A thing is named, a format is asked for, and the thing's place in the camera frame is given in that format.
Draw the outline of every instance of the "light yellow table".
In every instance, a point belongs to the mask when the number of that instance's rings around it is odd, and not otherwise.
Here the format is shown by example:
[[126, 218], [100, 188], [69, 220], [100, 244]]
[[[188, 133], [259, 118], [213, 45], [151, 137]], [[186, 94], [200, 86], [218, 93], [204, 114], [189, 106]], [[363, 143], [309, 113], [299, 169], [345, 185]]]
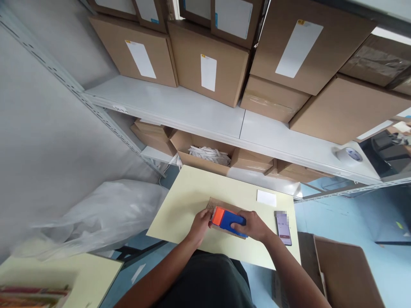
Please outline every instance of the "light yellow table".
[[97, 308], [123, 263], [90, 254], [40, 262], [9, 257], [0, 266], [0, 285], [72, 290], [64, 308]]
[[[257, 202], [257, 190], [275, 194], [277, 206]], [[277, 233], [274, 211], [286, 211], [292, 240], [288, 249], [301, 263], [292, 196], [189, 166], [182, 167], [147, 235], [172, 243], [181, 242], [190, 230], [195, 214], [206, 207], [210, 197], [256, 211], [274, 233]], [[264, 245], [250, 237], [244, 240], [210, 229], [199, 249], [275, 269]]]

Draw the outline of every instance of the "white shelf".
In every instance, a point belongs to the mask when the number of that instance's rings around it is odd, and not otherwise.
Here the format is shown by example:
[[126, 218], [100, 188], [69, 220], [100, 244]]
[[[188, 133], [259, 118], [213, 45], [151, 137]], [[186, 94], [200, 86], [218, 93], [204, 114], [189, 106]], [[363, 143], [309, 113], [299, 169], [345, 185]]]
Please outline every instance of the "white shelf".
[[286, 124], [239, 107], [231, 108], [183, 87], [117, 76], [87, 90], [86, 96], [98, 106], [113, 110], [114, 106], [124, 107], [132, 116], [249, 151], [364, 184], [381, 183], [356, 142], [345, 146], [356, 149], [364, 161], [356, 167], [344, 166], [333, 154], [344, 146], [289, 130]]

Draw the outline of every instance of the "packing tape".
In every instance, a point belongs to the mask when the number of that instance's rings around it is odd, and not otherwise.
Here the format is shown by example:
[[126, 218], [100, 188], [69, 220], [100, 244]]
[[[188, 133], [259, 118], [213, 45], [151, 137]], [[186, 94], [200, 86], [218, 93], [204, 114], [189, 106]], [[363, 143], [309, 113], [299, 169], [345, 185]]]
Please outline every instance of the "packing tape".
[[363, 161], [361, 154], [353, 148], [343, 148], [337, 151], [335, 155], [340, 160], [340, 162], [347, 166], [356, 166]]

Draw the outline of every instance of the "floor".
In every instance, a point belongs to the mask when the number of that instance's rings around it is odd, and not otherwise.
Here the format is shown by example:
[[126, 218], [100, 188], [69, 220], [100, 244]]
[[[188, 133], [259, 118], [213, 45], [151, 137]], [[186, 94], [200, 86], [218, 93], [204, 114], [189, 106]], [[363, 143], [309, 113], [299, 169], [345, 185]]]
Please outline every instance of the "floor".
[[[164, 187], [171, 187], [178, 174], [176, 167], [170, 167], [167, 178], [161, 181]], [[317, 191], [304, 186], [304, 195]], [[411, 277], [411, 247], [384, 246], [374, 243], [375, 235], [364, 219], [365, 204], [383, 202], [386, 206], [389, 199], [384, 199], [382, 191], [368, 193], [356, 198], [330, 197], [320, 201], [307, 201], [295, 204], [297, 228], [332, 240], [361, 246], [366, 254], [374, 279], [387, 308], [409, 307], [409, 278]], [[145, 236], [145, 232], [137, 235], [128, 245], [145, 248], [158, 240]], [[175, 244], [168, 243], [148, 257], [122, 271], [106, 299], [102, 308], [111, 308], [126, 291], [141, 277], [148, 273], [164, 258]], [[276, 307], [271, 299], [271, 270], [243, 263], [250, 281], [251, 295], [254, 305], [260, 307]]]

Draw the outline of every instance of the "smartphone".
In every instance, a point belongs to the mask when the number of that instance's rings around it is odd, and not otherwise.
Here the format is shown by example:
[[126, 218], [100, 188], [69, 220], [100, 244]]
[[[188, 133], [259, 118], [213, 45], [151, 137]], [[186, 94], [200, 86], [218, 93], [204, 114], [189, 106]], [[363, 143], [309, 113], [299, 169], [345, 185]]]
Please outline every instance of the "smartphone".
[[284, 212], [275, 212], [275, 219], [277, 221], [278, 236], [283, 241], [284, 245], [291, 246], [290, 226], [287, 220], [287, 214]]

